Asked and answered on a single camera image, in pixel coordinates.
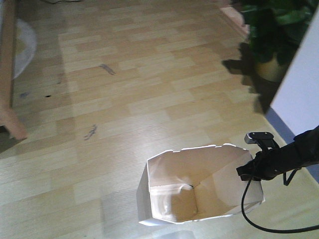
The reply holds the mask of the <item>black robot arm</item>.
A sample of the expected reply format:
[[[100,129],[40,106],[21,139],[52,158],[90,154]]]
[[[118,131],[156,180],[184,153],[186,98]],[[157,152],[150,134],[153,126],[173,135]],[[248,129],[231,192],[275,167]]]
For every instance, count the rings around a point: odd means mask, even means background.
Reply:
[[[245,142],[257,144],[261,151],[236,169],[243,181],[269,181],[280,174],[319,162],[318,127],[295,136],[293,142],[283,147],[278,146],[270,132],[249,132],[245,135]]]

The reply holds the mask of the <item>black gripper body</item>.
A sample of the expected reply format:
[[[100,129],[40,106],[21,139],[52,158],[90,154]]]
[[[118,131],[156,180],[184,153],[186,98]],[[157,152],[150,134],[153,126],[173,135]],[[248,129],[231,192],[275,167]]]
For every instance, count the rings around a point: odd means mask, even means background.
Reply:
[[[267,161],[266,154],[261,151],[256,154],[254,159],[236,168],[236,171],[242,181],[269,181],[277,176]]]

